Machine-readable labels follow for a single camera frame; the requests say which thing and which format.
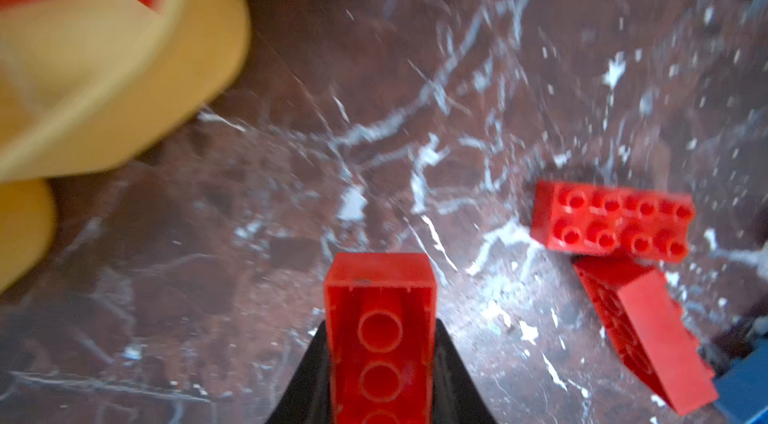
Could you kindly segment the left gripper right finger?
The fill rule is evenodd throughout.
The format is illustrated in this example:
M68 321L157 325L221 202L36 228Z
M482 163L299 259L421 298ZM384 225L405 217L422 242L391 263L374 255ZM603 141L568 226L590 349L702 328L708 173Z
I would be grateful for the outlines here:
M496 424L445 325L436 321L433 359L434 424Z

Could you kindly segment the red brick top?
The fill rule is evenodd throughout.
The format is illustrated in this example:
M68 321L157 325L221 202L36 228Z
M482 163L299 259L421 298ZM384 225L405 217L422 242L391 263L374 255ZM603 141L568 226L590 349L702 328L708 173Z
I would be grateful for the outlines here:
M437 283L419 253L340 253L325 278L335 423L428 423Z

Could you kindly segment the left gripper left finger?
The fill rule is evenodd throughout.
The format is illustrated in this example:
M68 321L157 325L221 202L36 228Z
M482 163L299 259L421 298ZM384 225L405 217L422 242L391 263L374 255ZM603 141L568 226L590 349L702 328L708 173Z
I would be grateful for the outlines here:
M266 424L331 424L331 370L322 322Z

